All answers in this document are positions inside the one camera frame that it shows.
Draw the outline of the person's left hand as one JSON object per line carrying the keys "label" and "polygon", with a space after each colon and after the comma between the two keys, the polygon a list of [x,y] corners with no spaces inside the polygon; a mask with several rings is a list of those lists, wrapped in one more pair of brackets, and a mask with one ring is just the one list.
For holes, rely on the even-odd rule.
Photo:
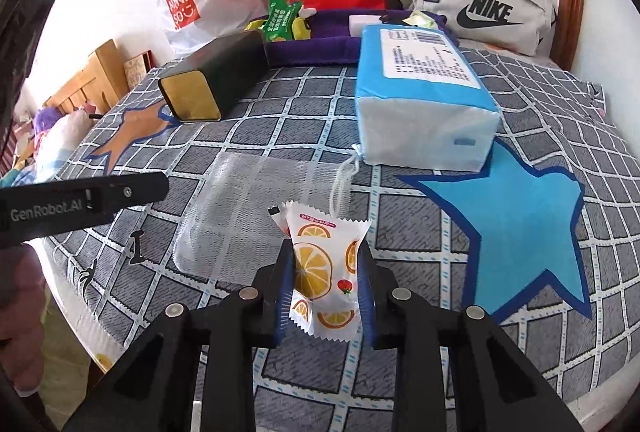
{"label": "person's left hand", "polygon": [[38,254],[27,243],[1,251],[1,367],[21,397],[38,391],[43,377],[41,317],[46,309]]}

